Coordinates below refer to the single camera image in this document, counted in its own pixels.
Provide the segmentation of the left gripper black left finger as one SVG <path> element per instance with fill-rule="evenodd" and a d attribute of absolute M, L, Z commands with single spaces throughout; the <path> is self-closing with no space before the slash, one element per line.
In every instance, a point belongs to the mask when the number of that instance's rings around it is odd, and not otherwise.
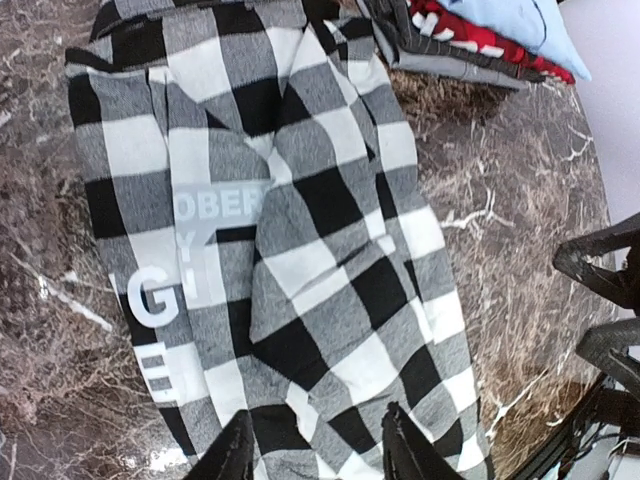
<path fill-rule="evenodd" d="M 251 417 L 238 411 L 185 476 L 185 480 L 253 480 Z"/>

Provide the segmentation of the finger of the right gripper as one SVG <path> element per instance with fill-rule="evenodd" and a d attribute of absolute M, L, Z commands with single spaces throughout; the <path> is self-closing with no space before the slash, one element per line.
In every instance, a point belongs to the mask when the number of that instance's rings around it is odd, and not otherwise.
<path fill-rule="evenodd" d="M 639 360 L 629 354 L 639 346 L 639 318 L 589 328 L 576 346 L 576 354 L 611 376 L 632 395 L 639 394 Z"/>

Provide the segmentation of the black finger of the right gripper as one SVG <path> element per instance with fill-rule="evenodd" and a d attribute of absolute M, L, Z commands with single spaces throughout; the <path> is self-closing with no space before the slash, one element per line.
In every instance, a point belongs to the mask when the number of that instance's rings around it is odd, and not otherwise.
<path fill-rule="evenodd" d="M 628 248 L 625 267 L 607 270 L 587 261 Z M 639 314 L 639 214 L 618 224 L 559 245 L 552 264 L 556 270 L 619 307 Z"/>

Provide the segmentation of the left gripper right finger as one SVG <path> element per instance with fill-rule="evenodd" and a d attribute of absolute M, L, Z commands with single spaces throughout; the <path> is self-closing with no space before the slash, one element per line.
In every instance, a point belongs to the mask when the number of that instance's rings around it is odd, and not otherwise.
<path fill-rule="evenodd" d="M 388 404 L 382 428 L 385 479 L 458 479 L 458 473 L 436 452 L 397 402 Z"/>

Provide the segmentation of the black white plaid shirt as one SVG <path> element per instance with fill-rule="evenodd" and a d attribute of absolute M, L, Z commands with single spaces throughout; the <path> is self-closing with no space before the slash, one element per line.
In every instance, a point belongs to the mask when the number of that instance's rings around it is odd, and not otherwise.
<path fill-rule="evenodd" d="M 458 479 L 493 477 L 369 19 L 334 1 L 104 1 L 65 63 L 100 256 L 192 468 L 247 410 L 254 479 L 385 479 L 397 402 Z"/>

